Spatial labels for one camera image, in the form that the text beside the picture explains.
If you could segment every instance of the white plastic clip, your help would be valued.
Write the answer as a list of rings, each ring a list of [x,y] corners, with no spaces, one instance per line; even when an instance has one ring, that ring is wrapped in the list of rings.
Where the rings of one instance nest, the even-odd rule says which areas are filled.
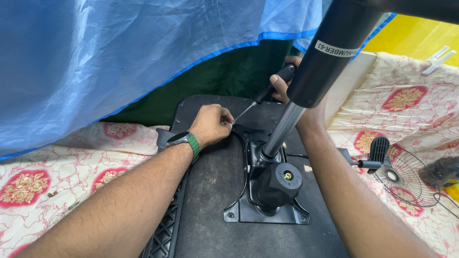
[[[452,55],[456,54],[456,51],[451,50],[449,53],[446,55],[442,56],[439,58],[443,53],[448,51],[449,46],[444,46],[442,47],[439,51],[435,52],[433,55],[431,55],[429,58],[426,59],[426,61],[430,61],[432,64],[422,72],[422,74],[430,74],[435,70],[439,65],[443,64],[448,58],[450,58]]]

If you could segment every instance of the blue plastic sheet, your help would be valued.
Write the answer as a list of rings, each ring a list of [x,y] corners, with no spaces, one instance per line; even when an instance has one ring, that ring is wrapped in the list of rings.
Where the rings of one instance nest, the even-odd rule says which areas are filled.
[[[115,114],[223,52],[262,39],[311,37],[321,5],[321,0],[3,1],[0,160]]]

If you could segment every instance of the fan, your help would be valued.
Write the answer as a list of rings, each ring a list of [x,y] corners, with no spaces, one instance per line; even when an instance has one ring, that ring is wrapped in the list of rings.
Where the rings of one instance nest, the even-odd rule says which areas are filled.
[[[377,181],[384,184],[384,189],[396,199],[418,207],[431,207],[438,203],[434,194],[438,193],[438,184],[423,178],[433,178],[431,171],[409,151],[390,146],[384,164],[373,174]]]

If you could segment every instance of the forearm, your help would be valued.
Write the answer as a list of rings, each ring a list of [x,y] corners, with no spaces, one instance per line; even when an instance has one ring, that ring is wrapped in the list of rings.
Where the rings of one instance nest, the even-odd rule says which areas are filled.
[[[325,129],[299,126],[336,228],[353,257],[436,257],[362,182]]]
[[[166,149],[97,190],[18,257],[138,256],[192,158],[187,143]]]

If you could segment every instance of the black screwdriver handle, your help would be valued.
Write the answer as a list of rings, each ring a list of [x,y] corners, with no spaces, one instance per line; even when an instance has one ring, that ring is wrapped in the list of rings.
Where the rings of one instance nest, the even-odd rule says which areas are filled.
[[[280,69],[276,74],[279,75],[285,81],[285,83],[288,83],[293,79],[296,71],[297,67],[294,64],[287,64],[282,69]],[[258,97],[255,99],[255,102],[257,104],[261,104],[266,95],[272,94],[275,91],[276,89],[274,88],[274,86],[272,84],[269,84],[267,88],[260,92]]]

